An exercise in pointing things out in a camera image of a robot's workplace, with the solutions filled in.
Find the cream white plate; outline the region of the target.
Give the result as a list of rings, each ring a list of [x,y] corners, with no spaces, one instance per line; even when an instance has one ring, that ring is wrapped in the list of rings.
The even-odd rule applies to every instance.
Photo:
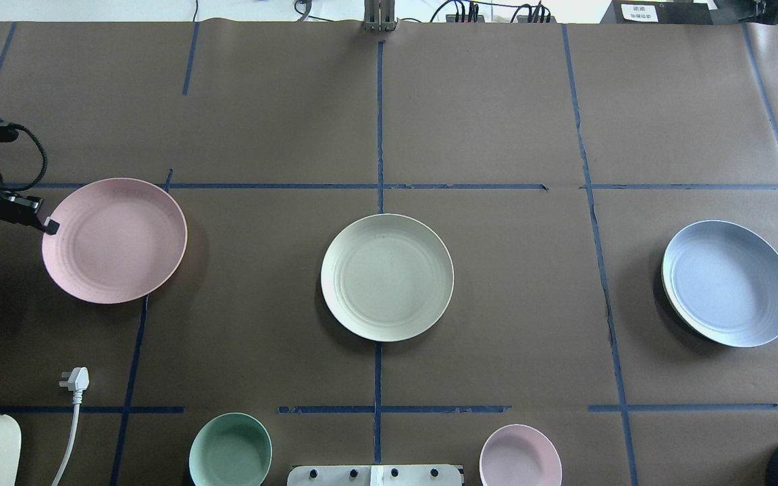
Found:
[[[328,310],[345,329],[375,342],[400,342],[432,328],[450,306],[454,286],[442,238],[399,213],[347,225],[321,262]]]

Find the blue plate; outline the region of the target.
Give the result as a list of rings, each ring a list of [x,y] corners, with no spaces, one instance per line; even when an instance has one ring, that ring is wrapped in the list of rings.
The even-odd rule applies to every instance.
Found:
[[[664,249],[660,278],[698,335],[733,348],[778,338],[778,252],[750,229],[722,219],[686,225]]]

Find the pink bowl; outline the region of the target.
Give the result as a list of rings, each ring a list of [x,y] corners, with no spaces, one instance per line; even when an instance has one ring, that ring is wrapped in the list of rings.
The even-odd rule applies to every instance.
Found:
[[[512,424],[485,440],[479,479],[484,485],[561,485],[564,473],[558,450],[545,434]]]

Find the aluminium frame post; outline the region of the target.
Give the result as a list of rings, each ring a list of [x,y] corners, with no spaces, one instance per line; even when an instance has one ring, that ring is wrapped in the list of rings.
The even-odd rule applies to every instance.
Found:
[[[364,0],[363,30],[392,32],[397,28],[395,0]]]

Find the green bowl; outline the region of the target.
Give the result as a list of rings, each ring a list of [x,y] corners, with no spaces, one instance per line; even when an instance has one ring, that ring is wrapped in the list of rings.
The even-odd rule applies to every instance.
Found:
[[[229,412],[207,422],[192,441],[188,470],[194,485],[261,485],[273,445],[262,422]]]

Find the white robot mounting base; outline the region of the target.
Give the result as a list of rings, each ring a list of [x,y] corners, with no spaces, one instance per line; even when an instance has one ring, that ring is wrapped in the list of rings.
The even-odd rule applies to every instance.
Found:
[[[303,465],[287,485],[464,485],[462,466],[451,464]]]

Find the pink plate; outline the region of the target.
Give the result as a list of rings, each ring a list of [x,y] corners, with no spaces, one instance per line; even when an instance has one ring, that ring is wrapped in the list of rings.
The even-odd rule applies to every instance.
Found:
[[[78,188],[53,210],[59,224],[41,241],[49,277],[69,295],[95,304],[142,298],[181,264],[188,226],[163,188],[109,178]]]

